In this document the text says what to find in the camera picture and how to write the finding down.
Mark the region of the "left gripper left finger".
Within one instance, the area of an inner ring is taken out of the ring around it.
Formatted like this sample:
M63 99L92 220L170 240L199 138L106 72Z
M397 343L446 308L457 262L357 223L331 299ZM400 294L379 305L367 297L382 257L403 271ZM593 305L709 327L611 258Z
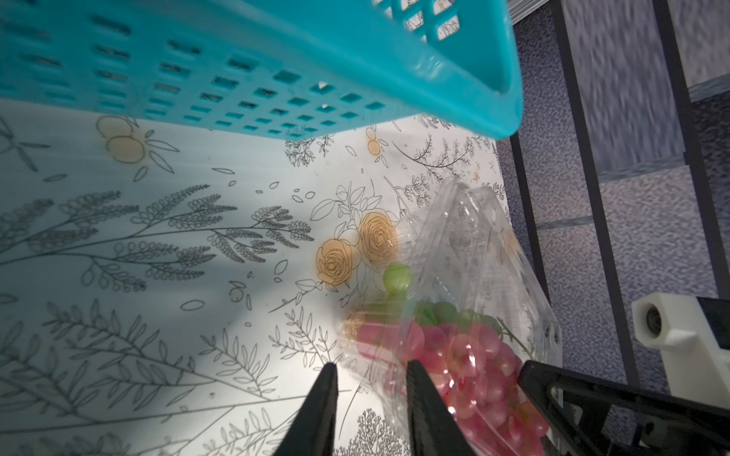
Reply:
M327 363L274 455L333 455L336 406L338 406L338 368L334 363Z

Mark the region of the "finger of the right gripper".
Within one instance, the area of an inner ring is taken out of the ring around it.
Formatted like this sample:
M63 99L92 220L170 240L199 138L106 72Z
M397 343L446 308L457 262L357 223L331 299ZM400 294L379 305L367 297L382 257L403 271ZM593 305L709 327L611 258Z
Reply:
M551 426L547 455L727 455L729 410L536 361L518 384Z

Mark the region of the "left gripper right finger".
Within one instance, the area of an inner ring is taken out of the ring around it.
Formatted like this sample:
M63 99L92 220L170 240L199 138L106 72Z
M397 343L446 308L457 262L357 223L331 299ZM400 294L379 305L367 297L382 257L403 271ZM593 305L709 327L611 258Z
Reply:
M408 362L406 381L412 455L475 456L431 377L418 360Z

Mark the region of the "clear plastic container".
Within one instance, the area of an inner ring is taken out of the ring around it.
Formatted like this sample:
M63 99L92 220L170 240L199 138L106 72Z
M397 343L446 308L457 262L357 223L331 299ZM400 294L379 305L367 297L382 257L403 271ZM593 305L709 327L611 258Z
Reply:
M341 326L387 425L407 431L415 360L475 453L544 454L551 430L517 379L531 360L560 365L562 334L496 193L446 180L390 243L379 287Z

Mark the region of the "green grape bunch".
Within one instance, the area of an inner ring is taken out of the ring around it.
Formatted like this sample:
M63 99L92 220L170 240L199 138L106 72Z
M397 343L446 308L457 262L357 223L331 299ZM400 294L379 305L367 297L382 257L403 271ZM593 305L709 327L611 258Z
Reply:
M504 326L491 315L473 310L459 311L445 300L409 299L408 290L413 281L414 274L409 266L401 262L389 265L383 274L385 292L361 309L365 319L386 324L412 321L422 327L445 325L447 334L466 333L473 325L482 324L492 328L500 338L504 337Z

